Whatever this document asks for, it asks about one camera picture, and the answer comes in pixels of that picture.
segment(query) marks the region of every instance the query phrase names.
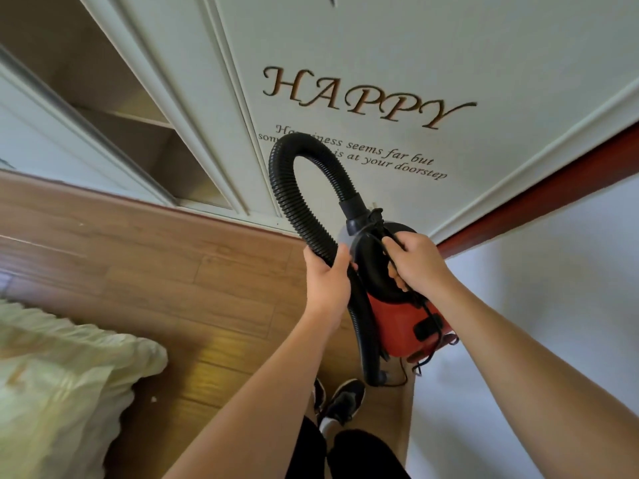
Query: red vacuum cleaner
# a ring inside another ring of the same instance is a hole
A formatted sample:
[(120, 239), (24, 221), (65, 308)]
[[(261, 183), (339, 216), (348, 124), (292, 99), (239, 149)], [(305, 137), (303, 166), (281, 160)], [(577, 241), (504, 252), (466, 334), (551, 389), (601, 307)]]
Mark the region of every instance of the red vacuum cleaner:
[(328, 147), (304, 133), (280, 138), (268, 161), (270, 183), (277, 203), (293, 228), (328, 265), (337, 253), (337, 242), (318, 222), (304, 201), (293, 171), (293, 161), (302, 156), (312, 161), (328, 178), (346, 217), (346, 231), (352, 239), (350, 252), (357, 270), (348, 269), (351, 297), (348, 311), (357, 336), (363, 376), (371, 386), (393, 386), (379, 359), (389, 356), (415, 363), (413, 370), (430, 361), (435, 351), (459, 340), (450, 325), (425, 296), (398, 288), (388, 275), (394, 265), (381, 239), (396, 232), (415, 232), (395, 222), (385, 222), (382, 209), (369, 210), (348, 177), (344, 167)]

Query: wooden door frame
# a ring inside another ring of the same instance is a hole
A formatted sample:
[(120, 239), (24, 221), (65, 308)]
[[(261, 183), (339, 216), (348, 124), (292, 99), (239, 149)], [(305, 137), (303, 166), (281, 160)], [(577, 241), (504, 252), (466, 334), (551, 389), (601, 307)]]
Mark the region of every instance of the wooden door frame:
[(639, 122), (475, 220), (437, 247), (444, 258), (452, 257), (637, 173)]

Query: shoe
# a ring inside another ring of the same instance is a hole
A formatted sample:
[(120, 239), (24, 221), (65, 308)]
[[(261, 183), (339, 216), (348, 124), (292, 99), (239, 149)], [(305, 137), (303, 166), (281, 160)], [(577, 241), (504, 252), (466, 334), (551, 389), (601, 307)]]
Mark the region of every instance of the shoe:
[(326, 389), (319, 378), (315, 378), (313, 384), (313, 408), (315, 408), (315, 415), (319, 415), (324, 409), (326, 404)]
[(323, 418), (337, 420), (342, 426), (351, 421), (366, 395), (363, 381), (353, 378), (341, 384), (328, 403)]

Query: person's left hand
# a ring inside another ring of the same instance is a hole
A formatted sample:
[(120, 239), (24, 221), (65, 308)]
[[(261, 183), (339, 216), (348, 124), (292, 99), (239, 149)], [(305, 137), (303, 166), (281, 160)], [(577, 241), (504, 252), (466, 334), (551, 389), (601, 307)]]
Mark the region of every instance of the person's left hand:
[(350, 254), (346, 244), (339, 244), (333, 267), (315, 255), (308, 246), (304, 249), (306, 261), (306, 310), (318, 319), (325, 319), (335, 331), (351, 296), (351, 283), (346, 271)]

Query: forearm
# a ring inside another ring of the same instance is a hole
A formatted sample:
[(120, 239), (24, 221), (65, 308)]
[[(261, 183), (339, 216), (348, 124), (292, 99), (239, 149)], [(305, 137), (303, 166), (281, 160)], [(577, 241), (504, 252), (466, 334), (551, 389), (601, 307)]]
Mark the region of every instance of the forearm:
[(283, 478), (329, 335), (322, 317), (305, 313), (165, 479)]
[(548, 478), (638, 477), (639, 418), (456, 279), (431, 290)]

